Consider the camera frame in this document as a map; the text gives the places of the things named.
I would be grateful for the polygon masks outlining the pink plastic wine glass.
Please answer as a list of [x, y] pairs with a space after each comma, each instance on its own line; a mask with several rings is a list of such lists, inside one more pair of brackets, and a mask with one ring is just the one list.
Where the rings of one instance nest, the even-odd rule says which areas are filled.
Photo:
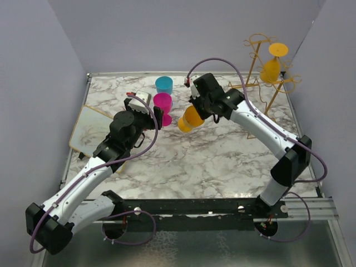
[[157, 93], [154, 96], [154, 105], [164, 112], [162, 125], [169, 126], [172, 123], [172, 117], [169, 115], [172, 108], [172, 97], [168, 93]]

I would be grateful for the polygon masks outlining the yellow wine glass front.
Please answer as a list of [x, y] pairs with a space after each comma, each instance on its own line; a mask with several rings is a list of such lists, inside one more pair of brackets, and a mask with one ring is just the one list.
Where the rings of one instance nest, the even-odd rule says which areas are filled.
[[182, 132], [190, 132], [194, 128], [201, 126], [205, 121], [202, 120], [194, 106], [189, 106], [183, 116], [178, 120], [178, 128]]

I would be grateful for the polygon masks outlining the yellow wine glass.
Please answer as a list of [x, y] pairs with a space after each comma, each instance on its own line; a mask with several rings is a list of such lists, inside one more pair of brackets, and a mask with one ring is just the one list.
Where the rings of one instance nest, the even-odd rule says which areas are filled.
[[263, 65], [260, 79], [265, 83], [273, 83], [278, 80], [280, 73], [279, 58], [288, 54], [289, 49], [283, 43], [273, 43], [269, 46], [269, 53], [273, 58]]
[[194, 128], [201, 126], [205, 121], [202, 120], [194, 106], [189, 106], [183, 116], [178, 120], [178, 128], [182, 132], [190, 132]]

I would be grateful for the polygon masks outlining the blue plastic wine glass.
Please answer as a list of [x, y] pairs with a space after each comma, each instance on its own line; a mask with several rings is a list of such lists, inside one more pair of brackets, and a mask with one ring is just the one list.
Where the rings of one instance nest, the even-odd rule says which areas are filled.
[[155, 81], [156, 92], [157, 93], [168, 93], [170, 96], [172, 95], [173, 91], [173, 80], [169, 76], [162, 76], [159, 77]]

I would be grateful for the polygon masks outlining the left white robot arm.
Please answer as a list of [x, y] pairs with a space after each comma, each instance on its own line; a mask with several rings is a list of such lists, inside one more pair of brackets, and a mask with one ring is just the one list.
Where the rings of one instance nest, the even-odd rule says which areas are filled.
[[75, 233], [96, 220], [145, 213], [140, 208], [127, 209], [124, 200], [112, 191], [104, 192], [89, 204], [81, 203], [126, 161], [140, 156], [131, 155], [131, 150], [146, 130], [158, 133], [162, 128], [163, 110], [156, 106], [150, 108], [149, 103], [136, 93], [128, 93], [124, 100], [125, 110], [115, 114], [109, 133], [84, 168], [43, 204], [32, 203], [26, 209], [26, 230], [31, 237], [29, 250], [32, 254], [41, 252], [41, 249], [34, 249], [34, 243], [39, 243], [52, 255], [58, 254]]

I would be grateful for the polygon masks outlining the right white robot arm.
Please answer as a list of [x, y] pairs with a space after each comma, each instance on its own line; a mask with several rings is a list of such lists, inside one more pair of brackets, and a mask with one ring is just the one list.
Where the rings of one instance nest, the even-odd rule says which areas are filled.
[[271, 169], [271, 179], [258, 197], [256, 213], [269, 217], [275, 204], [290, 190], [295, 180], [310, 163], [309, 137], [301, 138], [284, 130], [246, 100], [244, 94], [232, 88], [225, 92], [212, 73], [195, 77], [190, 102], [202, 120], [210, 116], [226, 118], [261, 141], [278, 159]]

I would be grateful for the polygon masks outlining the yellow wine glass rear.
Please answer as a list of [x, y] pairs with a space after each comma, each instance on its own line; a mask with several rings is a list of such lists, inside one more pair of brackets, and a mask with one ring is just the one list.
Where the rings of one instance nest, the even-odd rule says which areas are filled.
[[269, 46], [269, 53], [273, 58], [263, 65], [260, 79], [265, 83], [273, 83], [278, 80], [280, 73], [279, 58], [288, 54], [289, 49], [283, 43], [273, 43]]

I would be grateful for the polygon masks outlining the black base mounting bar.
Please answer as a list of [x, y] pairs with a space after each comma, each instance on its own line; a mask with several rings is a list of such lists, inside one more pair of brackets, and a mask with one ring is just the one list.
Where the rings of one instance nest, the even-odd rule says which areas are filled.
[[157, 231], [252, 231], [254, 221], [284, 219], [286, 204], [267, 207], [255, 198], [227, 199], [121, 199], [104, 220], [132, 232]]

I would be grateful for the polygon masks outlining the small whiteboard wooden frame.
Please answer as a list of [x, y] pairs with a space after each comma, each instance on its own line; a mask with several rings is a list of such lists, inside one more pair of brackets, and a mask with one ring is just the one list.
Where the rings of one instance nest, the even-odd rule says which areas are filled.
[[112, 116], [83, 105], [69, 141], [69, 147], [72, 149], [71, 162], [75, 162], [79, 155], [82, 155], [82, 158], [91, 157], [108, 135], [112, 121]]

